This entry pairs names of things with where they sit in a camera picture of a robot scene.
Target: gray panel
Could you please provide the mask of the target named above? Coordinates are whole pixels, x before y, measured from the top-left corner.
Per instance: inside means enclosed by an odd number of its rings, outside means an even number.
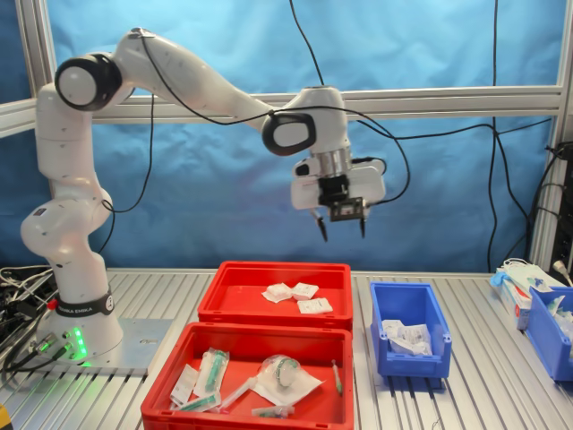
[[[197,306],[211,270],[113,269],[110,286],[123,317],[174,319],[147,378],[120,374],[17,374],[0,382],[0,403],[15,428],[137,429],[141,402]],[[371,280],[429,282],[448,320],[448,380],[382,379],[372,349]],[[353,273],[355,429],[573,428],[573,383],[556,384],[531,343],[512,328],[487,276]]]

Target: sterile packaging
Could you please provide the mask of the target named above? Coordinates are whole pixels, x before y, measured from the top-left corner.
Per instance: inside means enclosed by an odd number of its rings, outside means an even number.
[[[199,378],[194,392],[198,397],[208,397],[221,389],[223,376],[229,363],[229,353],[209,348],[203,354],[199,368]]]
[[[400,320],[384,320],[382,321],[382,329],[386,332],[389,338],[398,337],[398,328],[404,327]]]
[[[206,410],[215,408],[221,404],[221,394],[214,392],[207,397],[200,397],[185,403],[179,410],[186,410],[188,412],[204,412]]]
[[[413,356],[431,356],[432,338],[425,324],[405,326],[400,320],[382,321],[392,352]]]
[[[519,259],[509,259],[503,263],[503,270],[521,289],[529,292],[534,288],[540,293],[552,291],[552,287],[565,287],[564,284],[545,273],[541,267]]]
[[[490,279],[490,284],[500,296],[505,310],[512,316],[516,328],[525,330],[531,312],[529,291],[517,286],[503,269],[497,270],[497,273]]]
[[[278,303],[287,300],[293,296],[293,291],[286,284],[269,285],[267,290],[262,293],[262,296],[273,303]]]
[[[291,406],[321,384],[293,358],[273,356],[262,363],[253,390],[277,406]]]
[[[231,406],[235,401],[245,394],[247,391],[252,390],[257,383],[257,378],[247,379],[243,385],[229,394],[222,402],[221,406],[218,408],[218,412],[224,412],[229,406]]]
[[[330,306],[329,301],[324,297],[314,298],[313,300],[303,300],[296,302],[296,304],[301,314],[325,314],[332,312],[332,306]]]
[[[293,288],[293,297],[295,300],[310,300],[319,290],[317,285],[304,284],[299,282]]]
[[[286,418],[295,413],[293,406],[271,406],[269,408],[255,408],[252,411],[254,417],[260,418]]]
[[[553,318],[555,318],[555,322],[557,323],[557,325],[559,325],[559,328],[561,329],[561,331],[563,331],[563,334],[569,338],[571,343],[573,343],[573,322],[569,321],[567,318],[564,318],[559,314],[555,314]],[[569,353],[569,358],[573,358],[573,348]]]
[[[573,312],[571,312],[571,311],[565,312],[565,311],[563,311],[563,308],[560,307],[559,309],[557,309],[557,315],[565,318],[570,323],[573,323]]]
[[[195,383],[197,382],[197,377],[199,372],[193,369],[190,365],[185,365],[185,368],[181,372],[181,376],[177,380],[174,389],[171,391],[169,399],[173,401],[177,406],[182,406],[191,397]]]
[[[555,314],[557,313],[557,310],[559,309],[559,305],[561,304],[561,302],[563,301],[563,299],[565,298],[565,296],[559,296],[557,298],[555,298],[554,300],[552,300],[548,305],[547,305],[547,310],[549,311],[549,313],[554,317]]]

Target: blue backdrop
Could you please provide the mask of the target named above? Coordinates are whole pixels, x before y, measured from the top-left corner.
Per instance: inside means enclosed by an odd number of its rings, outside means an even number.
[[[501,2],[498,84],[554,84],[564,0]],[[249,92],[298,91],[318,82],[287,0],[48,2],[59,62],[113,50],[142,26],[203,57]],[[492,83],[492,0],[295,1],[326,83],[341,90],[485,86]],[[12,2],[0,4],[0,38],[9,73],[0,101],[26,98]],[[505,130],[543,118],[500,118]],[[384,121],[396,135],[439,133],[488,118]],[[542,171],[549,124],[504,134],[514,194],[531,204]],[[101,184],[118,209],[131,206],[147,169],[148,125],[96,125]],[[388,196],[406,180],[394,143],[358,124],[356,157],[387,160]],[[154,168],[141,204],[118,215],[104,257],[110,266],[214,267],[228,259],[348,262],[355,270],[485,271],[492,230],[487,195],[492,134],[476,129],[403,143],[412,183],[398,201],[377,207],[360,238],[356,223],[328,224],[329,242],[306,212],[290,205],[290,171],[303,156],[275,157],[246,125],[156,125]],[[493,260],[524,232],[497,153],[494,198],[500,220]],[[25,216],[49,200],[37,172],[32,133],[0,141],[0,262],[41,261],[21,244]],[[109,222],[90,241],[95,249]]]

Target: blue plastic bin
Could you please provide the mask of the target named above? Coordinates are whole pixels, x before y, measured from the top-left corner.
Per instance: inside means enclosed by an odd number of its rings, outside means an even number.
[[[569,358],[571,342],[547,310],[547,305],[554,298],[565,296],[560,307],[566,311],[573,311],[573,288],[552,287],[552,289],[551,293],[539,293],[530,288],[531,312],[527,336],[554,381],[573,381],[573,361]]]
[[[430,284],[371,282],[372,342],[382,376],[447,378],[451,336]],[[383,320],[401,320],[404,325],[426,324],[432,337],[433,356],[391,352]]]

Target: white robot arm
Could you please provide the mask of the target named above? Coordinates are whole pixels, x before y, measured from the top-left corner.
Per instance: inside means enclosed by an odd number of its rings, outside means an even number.
[[[21,226],[24,244],[54,269],[59,296],[37,338],[67,345],[69,354],[59,361],[77,364],[108,352],[122,339],[104,261],[88,243],[88,235],[109,215],[102,201],[111,202],[94,170],[91,113],[120,103],[135,87],[190,110],[208,109],[245,121],[277,155],[309,149],[310,157],[293,170],[292,203],[311,210],[325,240],[318,208],[327,208],[333,221],[359,219],[363,230],[369,206],[385,194],[383,162],[351,158],[346,113],[336,110],[344,101],[332,87],[304,89],[273,110],[193,53],[144,29],[129,31],[111,55],[64,62],[55,82],[40,91],[37,104],[38,166],[52,182],[54,199]]]

